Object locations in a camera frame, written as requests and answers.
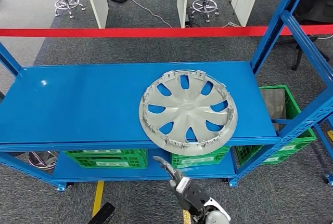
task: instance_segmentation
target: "yellow floor line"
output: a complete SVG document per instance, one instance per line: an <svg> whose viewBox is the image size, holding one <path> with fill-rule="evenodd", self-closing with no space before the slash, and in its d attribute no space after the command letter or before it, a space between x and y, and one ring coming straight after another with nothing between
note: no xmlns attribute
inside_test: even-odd
<svg viewBox="0 0 333 224"><path fill-rule="evenodd" d="M183 224L191 224L191 215L189 211L183 210Z"/></svg>
<svg viewBox="0 0 333 224"><path fill-rule="evenodd" d="M98 181L96 187L96 195L94 197L94 208L92 217L97 214L100 209L100 204L102 203L103 189L104 188L103 181Z"/></svg>
<svg viewBox="0 0 333 224"><path fill-rule="evenodd" d="M333 141L333 130L328 131L327 134L328 134L328 137Z"/></svg>

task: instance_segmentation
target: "red rope barrier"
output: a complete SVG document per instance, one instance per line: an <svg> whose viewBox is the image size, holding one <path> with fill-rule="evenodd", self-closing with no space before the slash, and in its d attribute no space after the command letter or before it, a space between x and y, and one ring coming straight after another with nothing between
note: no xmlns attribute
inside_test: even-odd
<svg viewBox="0 0 333 224"><path fill-rule="evenodd" d="M333 25L302 26L306 34L333 34ZM78 37L78 38L188 38L263 36L267 27L244 28L109 28L109 29L0 29L4 37ZM291 35L285 27L281 35Z"/></svg>

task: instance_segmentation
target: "green plastic crate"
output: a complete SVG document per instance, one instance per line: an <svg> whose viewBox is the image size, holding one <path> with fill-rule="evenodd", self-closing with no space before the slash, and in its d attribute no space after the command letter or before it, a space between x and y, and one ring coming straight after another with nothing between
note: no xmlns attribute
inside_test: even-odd
<svg viewBox="0 0 333 224"><path fill-rule="evenodd" d="M187 168L190 166L218 164L228 153L230 149L230 146L223 146L209 154L195 156L184 156L171 153L171 165L174 168Z"/></svg>
<svg viewBox="0 0 333 224"><path fill-rule="evenodd" d="M293 119L296 115L301 112L301 109L298 106L294 98L289 91L286 85L273 85L273 86L262 86L260 89L285 89L285 96L285 109L286 109L286 119ZM309 128L305 132L301 134L298 138L294 139L291 142L281 148L280 150L272 155L270 158L267 159L263 164L278 164L284 161L292 154L294 154L311 142L316 140L316 137L315 133ZM255 155L263 146L254 145L254 146L236 146L236 151L239 162L240 165L243 165L247 160Z"/></svg>
<svg viewBox="0 0 333 224"><path fill-rule="evenodd" d="M148 151L142 156L70 156L83 168L146 168Z"/></svg>
<svg viewBox="0 0 333 224"><path fill-rule="evenodd" d="M109 156L109 155L119 155L119 156L143 156L146 149L132 149L132 150L73 150L64 151L68 156Z"/></svg>

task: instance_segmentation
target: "blue metal shelf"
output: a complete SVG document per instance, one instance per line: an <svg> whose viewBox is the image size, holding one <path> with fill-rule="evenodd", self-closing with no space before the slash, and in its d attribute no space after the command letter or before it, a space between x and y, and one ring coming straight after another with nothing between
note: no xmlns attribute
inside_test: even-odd
<svg viewBox="0 0 333 224"><path fill-rule="evenodd" d="M278 140L249 62L57 65L20 70L0 105L0 151L34 144L39 146L34 150L66 150L72 143L106 149L113 142L156 148L141 128L139 102L163 73L181 69L205 71L224 83L237 107L233 136L237 143Z"/></svg>
<svg viewBox="0 0 333 224"><path fill-rule="evenodd" d="M310 127L332 124L333 69L292 16L299 0L281 0L251 62L56 65L22 68L0 43L0 61L14 83L0 105L0 163L42 180L58 190L66 182L168 179L152 154L169 159L150 141L139 122L146 88L170 70L202 70L227 85L238 110L238 124L226 145L264 147L237 168L232 152L219 165L186 169L193 178L228 178L230 186ZM327 85L315 100L276 134L255 80L284 26L287 26ZM333 149L324 144L333 157ZM147 169L83 169L60 154L54 174L39 170L11 151L150 149ZM333 176L328 179L333 185Z"/></svg>
<svg viewBox="0 0 333 224"><path fill-rule="evenodd" d="M57 182L77 181L140 181L140 180L168 180L170 177L161 169L159 163L153 159L158 155L170 161L170 153L162 149L151 149L148 153L148 168L82 168L71 158L60 153L53 175ZM230 152L228 152L220 164L196 166L182 169L191 178L232 178L236 175Z"/></svg>

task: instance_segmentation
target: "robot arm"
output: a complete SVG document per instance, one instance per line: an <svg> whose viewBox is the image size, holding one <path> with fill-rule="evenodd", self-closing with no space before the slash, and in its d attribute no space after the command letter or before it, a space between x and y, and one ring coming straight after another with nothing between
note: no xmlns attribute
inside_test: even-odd
<svg viewBox="0 0 333 224"><path fill-rule="evenodd" d="M170 185L180 205L189 211L197 224L230 224L230 217L217 201L209 197L189 177L159 156L153 156L160 162L171 178Z"/></svg>

